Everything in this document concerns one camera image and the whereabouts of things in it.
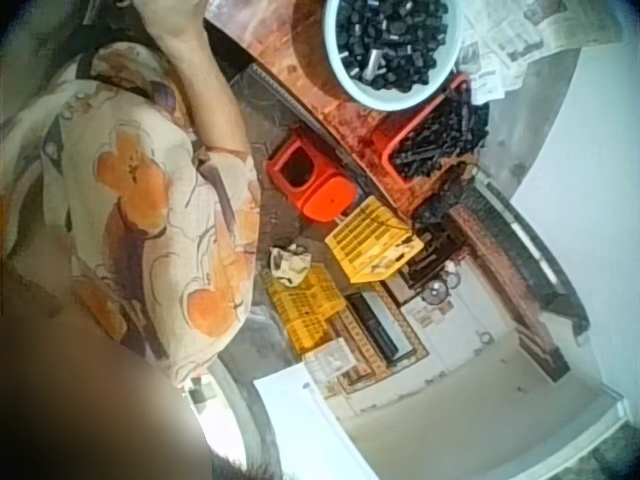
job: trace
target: red plastic stool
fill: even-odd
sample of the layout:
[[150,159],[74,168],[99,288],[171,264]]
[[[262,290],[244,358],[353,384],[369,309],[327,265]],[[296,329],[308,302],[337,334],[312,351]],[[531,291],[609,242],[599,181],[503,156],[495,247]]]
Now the red plastic stool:
[[273,183],[304,215],[330,222],[353,203],[356,186],[301,129],[267,163]]

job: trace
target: plastic container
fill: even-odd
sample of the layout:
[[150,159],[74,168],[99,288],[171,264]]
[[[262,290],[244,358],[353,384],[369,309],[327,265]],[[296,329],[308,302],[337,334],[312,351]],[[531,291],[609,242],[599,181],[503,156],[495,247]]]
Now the plastic container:
[[[449,89],[458,90],[468,88],[469,79],[465,75],[457,75]],[[391,163],[391,154],[398,144],[416,126],[424,122],[429,114],[444,100],[445,94],[440,93],[418,111],[387,115],[372,133],[373,144],[380,152],[380,163],[389,175],[403,187],[411,187],[420,177],[406,180],[397,172]]]
[[428,85],[414,85],[411,91],[402,93],[398,90],[374,90],[357,80],[353,80],[347,74],[340,59],[338,41],[336,39],[336,22],[341,1],[327,1],[323,24],[324,43],[333,72],[342,87],[355,100],[376,110],[386,112],[404,110],[429,98],[446,81],[451,70],[453,70],[462,46],[464,2],[461,0],[444,0],[444,3],[449,7],[449,13],[444,16],[449,28],[447,29],[444,45],[438,48],[434,54],[438,63],[436,68],[429,72],[431,81]]
[[325,239],[352,283],[386,280],[424,244],[375,197],[369,197]]
[[266,170],[289,201],[312,220],[330,222],[356,198],[355,184],[302,128],[294,130]]
[[307,277],[293,288],[283,285],[268,271],[262,277],[299,355],[331,340],[327,319],[346,308],[347,303],[321,264],[312,264]]

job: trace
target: wooden table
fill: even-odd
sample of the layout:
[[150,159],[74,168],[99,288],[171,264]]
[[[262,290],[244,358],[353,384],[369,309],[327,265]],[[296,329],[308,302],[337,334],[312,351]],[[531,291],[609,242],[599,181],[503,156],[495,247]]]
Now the wooden table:
[[438,188],[446,167],[405,188],[382,168],[371,132],[383,112],[352,101],[333,75],[322,33],[323,0],[212,0],[207,19],[247,49],[295,95],[367,171],[399,213],[409,217]]

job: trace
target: yellow plastic crate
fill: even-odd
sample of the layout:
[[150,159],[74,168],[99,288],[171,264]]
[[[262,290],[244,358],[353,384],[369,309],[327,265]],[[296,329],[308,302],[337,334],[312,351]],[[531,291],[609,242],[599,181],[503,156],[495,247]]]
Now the yellow plastic crate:
[[325,242],[352,283],[385,280],[424,248],[375,197],[360,205]]
[[285,286],[268,271],[263,272],[263,280],[299,355],[331,340],[326,321],[346,308],[346,301],[321,264],[313,263],[297,287]]
[[299,320],[287,326],[287,333],[298,355],[304,355],[331,341],[325,321]]

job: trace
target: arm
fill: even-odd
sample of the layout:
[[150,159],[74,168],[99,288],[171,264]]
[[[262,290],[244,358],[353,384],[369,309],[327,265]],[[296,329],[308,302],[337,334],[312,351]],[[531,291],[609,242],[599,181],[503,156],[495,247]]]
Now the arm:
[[182,80],[203,143],[248,154],[240,109],[213,58],[202,24],[206,1],[136,0],[135,4]]

